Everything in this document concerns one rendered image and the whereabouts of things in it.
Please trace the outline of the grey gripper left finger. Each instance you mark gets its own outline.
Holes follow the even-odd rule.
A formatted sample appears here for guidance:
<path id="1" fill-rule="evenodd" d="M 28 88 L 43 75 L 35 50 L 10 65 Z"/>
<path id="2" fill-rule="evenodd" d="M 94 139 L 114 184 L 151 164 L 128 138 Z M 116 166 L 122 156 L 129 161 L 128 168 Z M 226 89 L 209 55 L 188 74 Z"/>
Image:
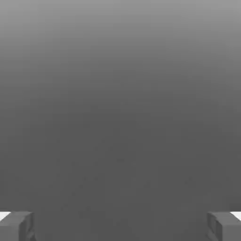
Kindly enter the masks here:
<path id="1" fill-rule="evenodd" d="M 0 211 L 0 241 L 36 241 L 34 213 Z"/>

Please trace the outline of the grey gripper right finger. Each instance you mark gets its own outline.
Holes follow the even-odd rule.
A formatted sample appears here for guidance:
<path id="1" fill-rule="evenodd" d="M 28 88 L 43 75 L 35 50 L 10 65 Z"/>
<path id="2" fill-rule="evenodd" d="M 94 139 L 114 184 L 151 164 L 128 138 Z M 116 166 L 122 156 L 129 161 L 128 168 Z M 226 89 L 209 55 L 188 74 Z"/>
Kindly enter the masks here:
<path id="1" fill-rule="evenodd" d="M 241 241 L 241 211 L 208 212 L 207 226 L 210 241 Z"/>

